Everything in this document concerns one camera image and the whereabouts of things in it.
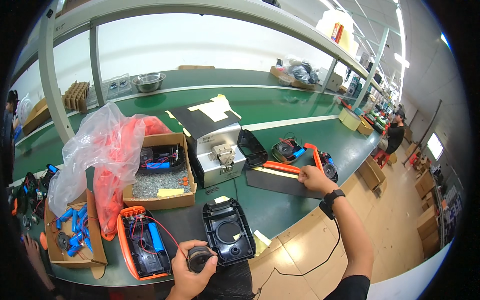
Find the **stool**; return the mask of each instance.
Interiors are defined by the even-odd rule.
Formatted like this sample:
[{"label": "stool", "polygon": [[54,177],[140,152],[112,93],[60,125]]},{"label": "stool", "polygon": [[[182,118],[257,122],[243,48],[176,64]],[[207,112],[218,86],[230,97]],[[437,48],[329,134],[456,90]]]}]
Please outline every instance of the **stool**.
[{"label": "stool", "polygon": [[378,153],[377,155],[375,155],[375,157],[373,158],[373,160],[377,160],[378,158],[381,158],[381,163],[378,163],[377,164],[380,166],[380,169],[383,169],[385,164],[387,163],[388,159],[390,158],[390,154],[387,154],[384,150],[382,149],[378,149]]},{"label": "stool", "polygon": [[410,159],[409,159],[410,164],[413,166],[413,164],[417,161],[417,159],[418,158],[416,154],[410,156]]}]

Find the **clear plastic bag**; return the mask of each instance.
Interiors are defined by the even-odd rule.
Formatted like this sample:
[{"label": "clear plastic bag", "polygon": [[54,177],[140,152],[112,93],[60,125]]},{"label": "clear plastic bag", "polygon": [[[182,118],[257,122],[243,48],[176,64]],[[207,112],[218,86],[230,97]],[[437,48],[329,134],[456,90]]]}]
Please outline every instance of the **clear plastic bag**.
[{"label": "clear plastic bag", "polygon": [[87,188],[85,170],[95,167],[98,220],[103,233],[115,233],[116,226],[112,224],[123,207],[122,190],[135,182],[144,136],[169,132],[157,117],[125,117],[114,102],[88,114],[77,134],[62,149],[62,170],[50,180],[51,211],[61,216],[67,204]]}]

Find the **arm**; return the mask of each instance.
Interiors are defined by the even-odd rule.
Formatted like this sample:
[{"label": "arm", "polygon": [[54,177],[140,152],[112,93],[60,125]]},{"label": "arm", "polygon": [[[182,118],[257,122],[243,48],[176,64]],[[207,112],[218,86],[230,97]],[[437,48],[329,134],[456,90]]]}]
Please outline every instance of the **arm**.
[{"label": "arm", "polygon": [[210,250],[214,256],[210,257],[205,263],[204,269],[200,273],[190,272],[187,266],[185,256],[188,250],[195,246],[206,246],[206,241],[189,240],[181,242],[177,254],[172,259],[172,270],[175,284],[170,290],[170,294],[165,300],[190,300],[200,294],[206,287],[210,277],[216,272],[217,254]]},{"label": "arm", "polygon": [[[318,168],[304,166],[300,170],[299,181],[314,191],[324,195],[338,189],[338,185],[327,178]],[[342,279],[351,275],[372,277],[373,248],[362,221],[345,197],[338,197],[332,205],[338,221],[348,264]]]}]

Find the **black smartwatch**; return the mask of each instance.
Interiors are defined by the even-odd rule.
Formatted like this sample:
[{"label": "black smartwatch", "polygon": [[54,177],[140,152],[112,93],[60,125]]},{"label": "black smartwatch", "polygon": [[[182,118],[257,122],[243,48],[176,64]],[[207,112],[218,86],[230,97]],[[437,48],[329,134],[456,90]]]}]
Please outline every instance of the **black smartwatch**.
[{"label": "black smartwatch", "polygon": [[332,207],[334,200],[340,196],[345,197],[345,193],[342,190],[333,190],[333,192],[325,195],[324,197],[325,204],[327,204],[327,206],[329,207]]}]

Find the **orange handle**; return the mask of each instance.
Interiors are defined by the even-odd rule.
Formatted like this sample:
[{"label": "orange handle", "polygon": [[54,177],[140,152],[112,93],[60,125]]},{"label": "orange handle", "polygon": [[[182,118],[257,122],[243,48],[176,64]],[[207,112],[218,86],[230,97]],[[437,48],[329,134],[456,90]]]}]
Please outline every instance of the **orange handle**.
[{"label": "orange handle", "polygon": [[282,163],[279,163],[279,162],[276,162],[276,161],[271,161],[271,160],[267,160],[262,165],[262,167],[278,169],[278,170],[281,170],[281,171],[287,171],[287,172],[292,172],[292,173],[297,173],[297,174],[300,173],[300,169],[298,167],[294,167],[294,166],[291,166],[291,165],[285,165],[285,164],[282,164]]},{"label": "orange handle", "polygon": [[315,145],[312,145],[312,144],[309,144],[309,143],[305,143],[305,145],[303,145],[305,148],[309,148],[309,149],[312,149],[313,150],[313,159],[315,160],[315,165],[317,166],[317,168],[320,169],[320,171],[322,171],[322,173],[325,175],[325,172],[324,172],[324,168],[322,167],[322,162],[320,161],[320,156],[318,155],[318,149]]}]

